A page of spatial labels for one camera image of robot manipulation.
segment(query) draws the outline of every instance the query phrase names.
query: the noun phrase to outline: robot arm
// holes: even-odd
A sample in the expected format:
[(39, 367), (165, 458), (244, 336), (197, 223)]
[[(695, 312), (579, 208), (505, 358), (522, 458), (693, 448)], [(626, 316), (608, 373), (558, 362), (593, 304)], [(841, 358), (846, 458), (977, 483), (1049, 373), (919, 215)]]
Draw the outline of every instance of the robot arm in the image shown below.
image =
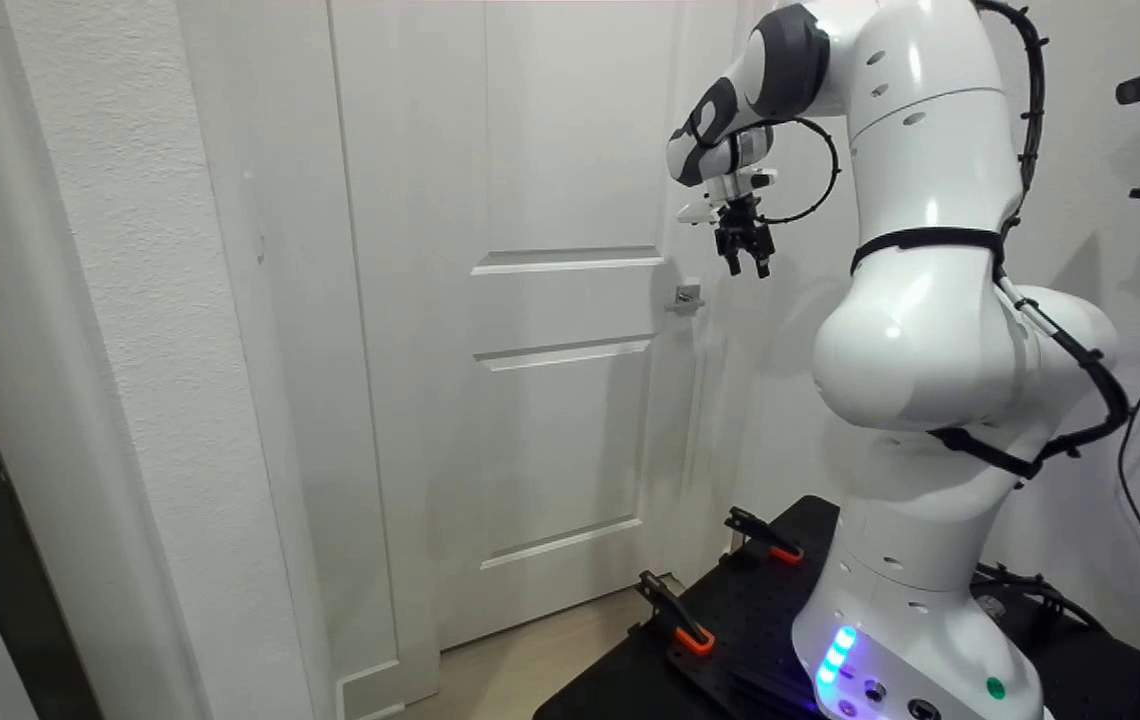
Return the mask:
[(738, 177), (772, 148), (772, 126), (795, 120), (827, 71), (827, 34), (814, 27), (814, 15), (805, 6), (766, 13), (738, 59), (701, 97), (689, 120), (669, 145), (669, 174), (680, 186), (712, 180), (715, 208), (715, 246), (730, 277), (738, 273), (738, 252), (754, 260), (754, 273), (766, 277), (772, 232), (754, 211), (754, 186), (766, 177)]
[[(863, 427), (866, 458), (793, 628), (824, 718), (1043, 720), (1035, 670), (966, 580), (1015, 475), (1127, 417), (1104, 373), (1107, 316), (1004, 279), (1025, 177), (977, 6), (780, 10), (669, 145), (680, 186), (712, 186), (726, 267), (746, 249), (764, 273), (772, 240), (746, 164), (772, 148), (766, 126), (805, 109), (846, 116), (860, 249), (812, 373), (824, 406)], [(1107, 425), (1052, 441), (1089, 385), (1107, 395)]]
[(738, 59), (701, 97), (669, 145), (680, 186), (730, 177), (772, 148), (772, 127), (801, 116), (827, 71), (827, 37), (805, 6), (766, 13)]

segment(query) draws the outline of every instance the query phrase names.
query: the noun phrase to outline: black stand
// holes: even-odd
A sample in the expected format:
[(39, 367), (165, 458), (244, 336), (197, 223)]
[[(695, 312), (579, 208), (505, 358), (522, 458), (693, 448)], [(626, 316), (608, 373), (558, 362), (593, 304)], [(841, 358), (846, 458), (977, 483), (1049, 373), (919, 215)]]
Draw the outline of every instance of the black stand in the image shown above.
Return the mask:
[[(669, 647), (656, 625), (630, 628), (602, 659), (579, 673), (537, 720), (818, 720), (787, 628), (814, 588), (837, 509), (806, 495), (772, 521), (805, 545), (801, 569), (780, 569), (746, 545), (683, 592), (683, 606), (721, 638), (712, 659)], [(1025, 595), (989, 595), (998, 628), (1035, 659), (1055, 720), (1140, 720), (1140, 654), (1073, 622), (1052, 622)]]

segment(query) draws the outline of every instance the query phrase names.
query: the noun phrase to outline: red marking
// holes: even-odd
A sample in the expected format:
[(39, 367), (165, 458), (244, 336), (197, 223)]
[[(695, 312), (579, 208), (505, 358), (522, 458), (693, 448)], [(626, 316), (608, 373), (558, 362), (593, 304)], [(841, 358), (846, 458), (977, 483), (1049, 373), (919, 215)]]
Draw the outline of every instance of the red marking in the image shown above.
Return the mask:
[(707, 628), (695, 628), (704, 641), (695, 641), (693, 634), (676, 628), (676, 644), (680, 654), (707, 659), (715, 655), (721, 641)]
[(805, 552), (787, 552), (787, 550), (772, 550), (766, 557), (772, 557), (774, 566), (782, 566), (782, 569), (805, 566)]

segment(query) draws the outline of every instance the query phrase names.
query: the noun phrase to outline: doorknob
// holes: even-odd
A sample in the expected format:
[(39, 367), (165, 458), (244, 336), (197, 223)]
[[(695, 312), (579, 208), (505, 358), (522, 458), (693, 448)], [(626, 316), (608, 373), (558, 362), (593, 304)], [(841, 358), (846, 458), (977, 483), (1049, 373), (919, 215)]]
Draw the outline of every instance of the doorknob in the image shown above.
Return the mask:
[(701, 309), (704, 309), (701, 279), (683, 279), (676, 290), (676, 300), (669, 304), (669, 312), (695, 316)]

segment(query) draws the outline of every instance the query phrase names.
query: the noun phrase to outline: floor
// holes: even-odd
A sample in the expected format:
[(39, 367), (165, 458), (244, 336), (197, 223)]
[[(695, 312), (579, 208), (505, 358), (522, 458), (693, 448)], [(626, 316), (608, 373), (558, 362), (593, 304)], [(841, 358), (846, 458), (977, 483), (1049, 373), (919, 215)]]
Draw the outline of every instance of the floor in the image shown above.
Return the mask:
[(402, 720), (527, 720), (645, 616), (645, 602), (620, 592), (443, 654), (440, 696), (410, 705)]

